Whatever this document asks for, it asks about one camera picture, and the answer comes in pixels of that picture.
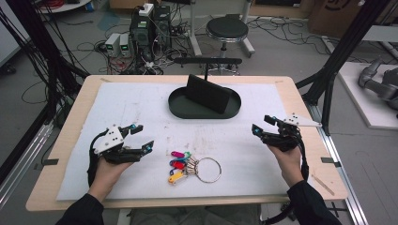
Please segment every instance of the power supply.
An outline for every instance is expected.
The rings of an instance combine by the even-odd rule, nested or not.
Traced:
[[[105,47],[110,57],[117,57],[120,54],[120,34],[111,34],[105,42]]]
[[[124,57],[124,58],[132,57],[133,48],[132,48],[129,34],[121,34],[120,35],[120,51],[122,52],[122,57]]]

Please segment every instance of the white paper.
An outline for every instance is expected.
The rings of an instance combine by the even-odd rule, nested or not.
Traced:
[[[252,134],[252,124],[277,133],[276,127],[264,122],[265,114],[286,117],[275,85],[224,84],[238,92],[242,101],[238,115],[226,120],[186,120],[172,115],[168,97],[181,86],[104,83],[71,153],[57,200],[77,200],[88,191],[88,150],[94,137],[113,124],[126,127],[132,123],[143,125],[144,130],[127,136],[125,145],[140,148],[155,141],[153,152],[122,174],[108,199],[285,194],[288,186],[275,157]],[[222,166],[221,178],[205,184],[190,176],[176,186],[169,185],[173,151],[216,159]]]

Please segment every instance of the keychain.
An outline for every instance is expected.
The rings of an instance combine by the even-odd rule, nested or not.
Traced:
[[[220,179],[222,176],[222,167],[220,163],[212,158],[212,157],[203,157],[201,159],[196,159],[191,155],[190,152],[180,153],[180,152],[172,152],[171,155],[176,157],[175,159],[170,161],[170,166],[174,167],[169,173],[169,183],[175,185],[179,183],[179,181],[183,180],[183,178],[188,178],[189,175],[196,175],[196,177],[204,182],[204,183],[214,183]],[[201,173],[199,173],[199,164],[200,162],[213,161],[216,163],[219,173],[213,179],[205,179]]]

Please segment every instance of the person's left hand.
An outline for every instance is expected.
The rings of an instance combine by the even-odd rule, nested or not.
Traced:
[[[88,194],[99,200],[100,203],[111,192],[122,172],[124,172],[132,162],[122,164],[111,164],[105,158],[99,158],[99,164],[96,172],[96,178],[88,190]]]

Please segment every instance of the black tray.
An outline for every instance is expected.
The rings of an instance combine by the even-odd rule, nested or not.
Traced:
[[[224,113],[215,112],[206,106],[188,99],[185,96],[185,89],[186,87],[177,88],[169,97],[170,112],[176,117],[182,119],[229,119],[239,113],[241,105],[240,96],[232,89],[230,89],[232,95]]]

